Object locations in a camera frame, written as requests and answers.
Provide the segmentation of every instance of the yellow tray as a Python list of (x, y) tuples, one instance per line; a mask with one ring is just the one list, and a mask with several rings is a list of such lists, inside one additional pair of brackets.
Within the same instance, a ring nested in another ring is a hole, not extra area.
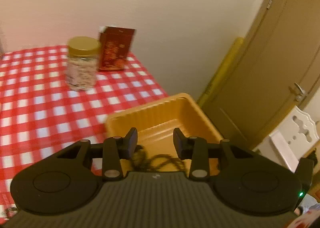
[[(138, 144), (145, 147), (149, 158), (157, 154), (177, 157), (172, 139), (174, 128), (180, 128), (186, 137), (203, 137), (208, 143), (219, 143), (223, 139), (191, 96), (186, 93), (113, 113), (105, 125), (108, 137), (124, 137), (131, 127), (137, 128)], [(210, 162), (212, 171), (215, 164), (215, 161)], [(185, 165), (189, 169), (190, 160), (185, 160)], [(127, 160), (121, 160), (121, 166), (124, 174), (131, 170)], [(176, 171), (172, 165), (167, 165), (161, 170)]]

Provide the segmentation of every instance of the door handle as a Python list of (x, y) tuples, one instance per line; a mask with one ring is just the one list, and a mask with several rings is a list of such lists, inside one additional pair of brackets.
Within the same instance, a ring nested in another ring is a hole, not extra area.
[(299, 94), (296, 95), (296, 101), (301, 102), (306, 96), (307, 92), (296, 82), (294, 83), (295, 87), (299, 90)]
[(297, 84), (297, 83), (295, 82), (294, 85), (299, 89), (300, 95), (305, 95), (305, 94), (306, 94), (306, 91), (303, 90), (299, 84)]

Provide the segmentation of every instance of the table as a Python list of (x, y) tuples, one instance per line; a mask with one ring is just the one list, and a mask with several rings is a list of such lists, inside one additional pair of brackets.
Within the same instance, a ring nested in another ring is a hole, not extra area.
[(82, 138), (103, 142), (109, 114), (167, 96), (132, 53), (124, 71), (99, 72), (94, 88), (72, 91), (64, 81), (67, 51), (34, 48), (0, 60), (0, 214), (14, 206), (16, 173)]

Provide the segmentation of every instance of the glass jar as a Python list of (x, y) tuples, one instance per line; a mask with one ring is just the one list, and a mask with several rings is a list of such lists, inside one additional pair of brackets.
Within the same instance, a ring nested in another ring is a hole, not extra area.
[(100, 42), (77, 36), (68, 42), (66, 83), (72, 90), (87, 90), (96, 84)]

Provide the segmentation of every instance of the jar lid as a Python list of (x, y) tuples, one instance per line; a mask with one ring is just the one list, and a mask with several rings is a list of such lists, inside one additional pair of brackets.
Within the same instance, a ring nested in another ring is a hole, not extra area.
[(100, 42), (92, 37), (76, 36), (69, 40), (68, 49), (72, 56), (92, 56), (99, 53)]

